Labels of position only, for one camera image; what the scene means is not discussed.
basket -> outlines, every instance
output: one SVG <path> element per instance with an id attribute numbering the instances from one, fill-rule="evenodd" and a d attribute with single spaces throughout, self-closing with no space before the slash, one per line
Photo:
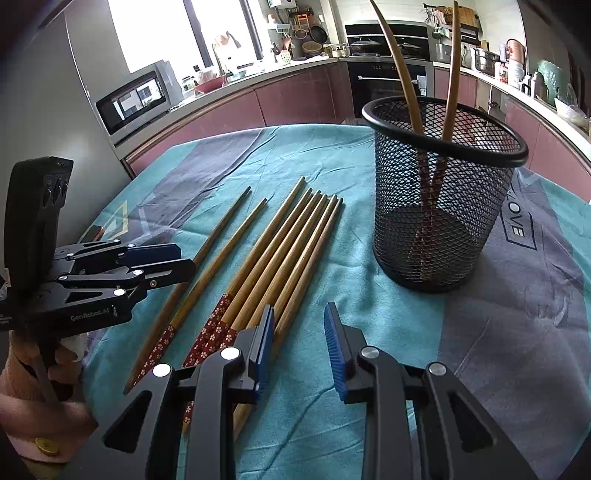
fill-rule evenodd
<path id="1" fill-rule="evenodd" d="M 425 135 L 412 131 L 404 97 L 362 110 L 375 131 L 372 247 L 398 284 L 437 293 L 473 270 L 528 148 L 510 127 L 465 105 L 457 106 L 453 138 L 445 142 L 446 101 L 418 102 Z"/>

oven door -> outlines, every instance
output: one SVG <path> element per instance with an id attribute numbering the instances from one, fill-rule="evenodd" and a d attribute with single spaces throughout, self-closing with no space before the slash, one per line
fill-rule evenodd
<path id="1" fill-rule="evenodd" d="M 372 100 L 404 95 L 402 81 L 394 63 L 350 62 L 348 66 L 355 118 L 361 118 L 361 109 Z M 408 71 L 415 93 L 425 96 L 427 94 L 425 67 L 409 64 Z"/>

silver screw head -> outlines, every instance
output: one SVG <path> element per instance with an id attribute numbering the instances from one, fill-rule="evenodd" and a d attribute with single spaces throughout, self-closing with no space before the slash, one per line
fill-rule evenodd
<path id="1" fill-rule="evenodd" d="M 365 358 L 377 358 L 379 355 L 379 350 L 374 346 L 364 346 L 361 349 L 361 355 Z"/>
<path id="2" fill-rule="evenodd" d="M 158 364 L 152 369 L 152 373 L 156 377 L 166 377 L 172 370 L 169 364 Z"/>
<path id="3" fill-rule="evenodd" d="M 435 362 L 434 364 L 429 365 L 429 371 L 438 377 L 442 377 L 447 372 L 445 365 Z"/>
<path id="4" fill-rule="evenodd" d="M 240 355 L 240 350 L 235 346 L 229 346 L 222 350 L 222 358 L 224 360 L 234 360 L 238 355 Z"/>

pot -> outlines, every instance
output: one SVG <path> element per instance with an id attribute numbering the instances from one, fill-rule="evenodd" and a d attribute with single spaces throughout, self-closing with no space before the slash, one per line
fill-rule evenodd
<path id="1" fill-rule="evenodd" d="M 363 38 L 349 45 L 351 55 L 376 55 L 382 51 L 382 44 Z"/>

window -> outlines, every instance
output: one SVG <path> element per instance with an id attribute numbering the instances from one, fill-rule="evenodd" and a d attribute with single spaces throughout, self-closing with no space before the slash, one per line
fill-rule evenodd
<path id="1" fill-rule="evenodd" d="M 203 68 L 183 0 L 109 0 L 113 24 L 130 72 L 168 60 L 179 84 Z"/>
<path id="2" fill-rule="evenodd" d="M 222 68 L 232 72 L 236 72 L 240 66 L 257 61 L 255 47 L 239 0 L 191 2 L 212 60 L 217 56 Z"/>
<path id="3" fill-rule="evenodd" d="M 193 66 L 217 66 L 216 54 L 233 72 L 261 57 L 265 19 L 257 0 L 109 0 L 109 7 L 130 72 L 168 60 L 182 85 Z"/>

